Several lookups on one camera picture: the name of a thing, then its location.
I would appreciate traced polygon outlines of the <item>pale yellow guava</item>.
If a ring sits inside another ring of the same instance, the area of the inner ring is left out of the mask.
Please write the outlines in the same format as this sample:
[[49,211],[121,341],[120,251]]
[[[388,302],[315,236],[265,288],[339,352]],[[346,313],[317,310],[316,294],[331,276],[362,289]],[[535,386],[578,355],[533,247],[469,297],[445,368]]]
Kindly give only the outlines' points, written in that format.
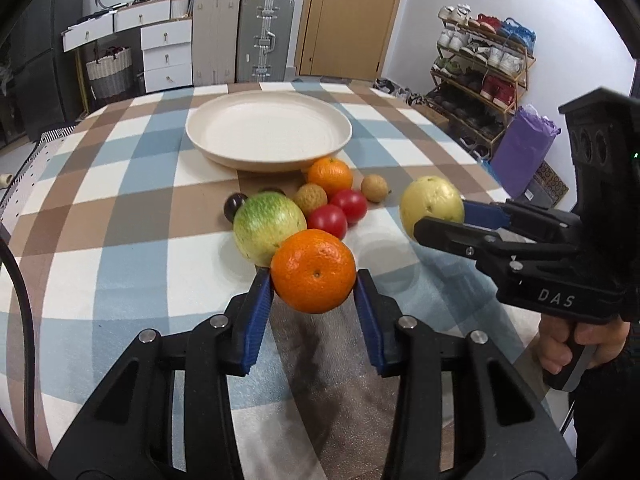
[[420,177],[407,186],[400,199],[399,214],[412,240],[416,239],[414,226],[423,218],[462,223],[465,217],[458,189],[449,180],[436,176]]

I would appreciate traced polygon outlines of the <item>brown longan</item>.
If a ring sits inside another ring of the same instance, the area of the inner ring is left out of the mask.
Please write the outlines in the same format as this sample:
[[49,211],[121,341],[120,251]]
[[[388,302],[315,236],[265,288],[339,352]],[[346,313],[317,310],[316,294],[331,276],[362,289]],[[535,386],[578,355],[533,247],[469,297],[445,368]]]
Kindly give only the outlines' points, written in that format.
[[293,196],[293,202],[308,217],[318,208],[326,206],[328,196],[320,185],[306,183],[296,191]]
[[390,195],[388,183],[379,174],[365,176],[361,181],[360,191],[370,203],[374,204],[383,203]]

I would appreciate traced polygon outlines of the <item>red tomato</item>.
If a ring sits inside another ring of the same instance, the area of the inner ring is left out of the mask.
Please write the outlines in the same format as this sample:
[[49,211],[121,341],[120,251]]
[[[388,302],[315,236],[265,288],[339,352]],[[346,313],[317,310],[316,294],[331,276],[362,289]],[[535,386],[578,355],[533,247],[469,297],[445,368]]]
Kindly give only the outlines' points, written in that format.
[[313,211],[308,219],[309,229],[327,232],[342,240],[348,229],[348,222],[340,207],[327,204]]
[[368,212],[368,203],[364,195],[357,190],[341,190],[332,196],[330,204],[343,211],[347,223],[353,226],[362,220]]

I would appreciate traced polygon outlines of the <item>red tomato front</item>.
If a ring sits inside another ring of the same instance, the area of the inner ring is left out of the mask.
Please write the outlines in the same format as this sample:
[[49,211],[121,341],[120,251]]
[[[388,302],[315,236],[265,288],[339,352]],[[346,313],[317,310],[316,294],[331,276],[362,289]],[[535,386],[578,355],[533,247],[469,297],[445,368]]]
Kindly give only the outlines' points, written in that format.
[[340,207],[327,204],[313,211],[308,219],[309,229],[327,232],[342,240],[348,229],[348,222]]

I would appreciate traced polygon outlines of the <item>small orange mandarin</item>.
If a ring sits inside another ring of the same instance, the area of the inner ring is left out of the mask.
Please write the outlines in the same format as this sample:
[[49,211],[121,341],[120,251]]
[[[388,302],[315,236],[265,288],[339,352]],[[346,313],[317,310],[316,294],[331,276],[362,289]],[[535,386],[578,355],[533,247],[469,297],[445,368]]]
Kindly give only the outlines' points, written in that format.
[[352,187],[352,170],[346,162],[336,157],[323,157],[316,160],[307,172],[307,182],[319,185],[327,196]]

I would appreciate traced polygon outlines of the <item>large orange mandarin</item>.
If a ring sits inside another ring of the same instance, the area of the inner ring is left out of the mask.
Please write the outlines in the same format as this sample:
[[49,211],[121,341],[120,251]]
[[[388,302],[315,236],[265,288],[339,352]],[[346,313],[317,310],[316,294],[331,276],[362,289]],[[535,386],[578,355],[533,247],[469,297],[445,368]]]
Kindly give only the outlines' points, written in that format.
[[308,229],[285,240],[271,259],[278,296],[293,310],[323,314],[338,308],[356,282],[350,249],[330,233]]

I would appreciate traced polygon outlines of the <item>green yellow guava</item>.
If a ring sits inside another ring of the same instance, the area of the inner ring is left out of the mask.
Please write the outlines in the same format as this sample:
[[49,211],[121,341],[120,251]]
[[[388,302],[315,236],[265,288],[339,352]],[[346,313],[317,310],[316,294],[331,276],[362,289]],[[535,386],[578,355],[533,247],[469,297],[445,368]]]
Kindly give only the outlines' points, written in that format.
[[233,220],[233,238],[240,254],[255,266],[270,266],[285,240],[307,229],[303,211],[281,193],[262,192],[240,207]]

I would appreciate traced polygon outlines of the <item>dark purple plum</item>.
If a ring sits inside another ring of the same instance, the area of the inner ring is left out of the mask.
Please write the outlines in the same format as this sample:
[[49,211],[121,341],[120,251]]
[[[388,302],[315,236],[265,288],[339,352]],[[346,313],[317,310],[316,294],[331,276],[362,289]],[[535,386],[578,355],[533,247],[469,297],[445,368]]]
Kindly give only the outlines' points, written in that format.
[[231,194],[224,202],[224,218],[232,223],[239,209],[246,201],[247,196],[244,193]]
[[282,188],[276,188],[275,186],[267,186],[266,188],[261,188],[258,193],[279,193],[286,196],[286,193],[282,190]]

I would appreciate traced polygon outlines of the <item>purple paper bag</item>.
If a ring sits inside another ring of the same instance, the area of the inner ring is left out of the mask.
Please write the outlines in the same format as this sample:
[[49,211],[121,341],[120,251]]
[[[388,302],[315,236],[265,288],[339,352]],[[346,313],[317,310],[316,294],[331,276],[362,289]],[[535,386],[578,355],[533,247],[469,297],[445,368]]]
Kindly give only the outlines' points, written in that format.
[[533,105],[520,106],[491,157],[491,171],[511,198],[521,196],[561,128]]

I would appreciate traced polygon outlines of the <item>cream round plate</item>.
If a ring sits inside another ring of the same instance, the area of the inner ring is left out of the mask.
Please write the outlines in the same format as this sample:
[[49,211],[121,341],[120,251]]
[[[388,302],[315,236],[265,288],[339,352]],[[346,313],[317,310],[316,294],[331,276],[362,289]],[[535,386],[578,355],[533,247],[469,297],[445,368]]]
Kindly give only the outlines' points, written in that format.
[[352,138],[336,107],[297,92],[241,91],[213,99],[186,121],[194,148],[217,164],[249,172],[305,169]]

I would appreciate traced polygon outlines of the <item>wooden door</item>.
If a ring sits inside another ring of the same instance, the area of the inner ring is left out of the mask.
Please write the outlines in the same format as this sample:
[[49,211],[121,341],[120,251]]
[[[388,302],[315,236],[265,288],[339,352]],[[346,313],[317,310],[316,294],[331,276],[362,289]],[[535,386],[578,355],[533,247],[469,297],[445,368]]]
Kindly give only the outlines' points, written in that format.
[[400,0],[303,0],[300,76],[372,80],[381,73]]

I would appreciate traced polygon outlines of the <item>silver grey suitcase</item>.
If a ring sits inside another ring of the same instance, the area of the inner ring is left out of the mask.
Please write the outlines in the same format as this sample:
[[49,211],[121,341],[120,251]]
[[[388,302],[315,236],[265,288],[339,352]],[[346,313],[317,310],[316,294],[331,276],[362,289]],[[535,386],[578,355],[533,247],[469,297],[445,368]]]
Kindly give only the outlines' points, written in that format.
[[282,81],[294,0],[241,0],[235,81]]

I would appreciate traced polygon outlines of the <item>beige suitcase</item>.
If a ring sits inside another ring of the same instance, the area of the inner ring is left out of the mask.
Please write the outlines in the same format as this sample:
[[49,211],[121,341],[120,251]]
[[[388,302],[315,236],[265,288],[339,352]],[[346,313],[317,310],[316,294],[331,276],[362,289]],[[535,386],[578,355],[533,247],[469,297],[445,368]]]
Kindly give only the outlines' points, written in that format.
[[240,0],[194,0],[192,70],[195,87],[235,80]]

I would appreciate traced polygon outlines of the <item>woven laundry basket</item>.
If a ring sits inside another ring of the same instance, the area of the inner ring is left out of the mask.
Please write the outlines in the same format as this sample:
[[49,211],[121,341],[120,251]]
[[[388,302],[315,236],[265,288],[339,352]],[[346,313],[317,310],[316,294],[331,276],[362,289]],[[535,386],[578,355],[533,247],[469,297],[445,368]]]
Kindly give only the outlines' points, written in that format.
[[92,95],[108,101],[127,93],[134,86],[134,63],[130,48],[110,47],[100,58],[86,63]]

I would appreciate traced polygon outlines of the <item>white drawer cabinet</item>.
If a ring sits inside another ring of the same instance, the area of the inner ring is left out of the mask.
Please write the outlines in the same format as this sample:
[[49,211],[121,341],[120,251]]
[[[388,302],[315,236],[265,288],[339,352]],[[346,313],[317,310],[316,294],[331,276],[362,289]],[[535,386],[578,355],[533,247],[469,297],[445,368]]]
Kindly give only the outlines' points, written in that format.
[[63,50],[75,51],[132,30],[139,35],[146,92],[192,86],[190,0],[151,0],[85,18],[62,32]]

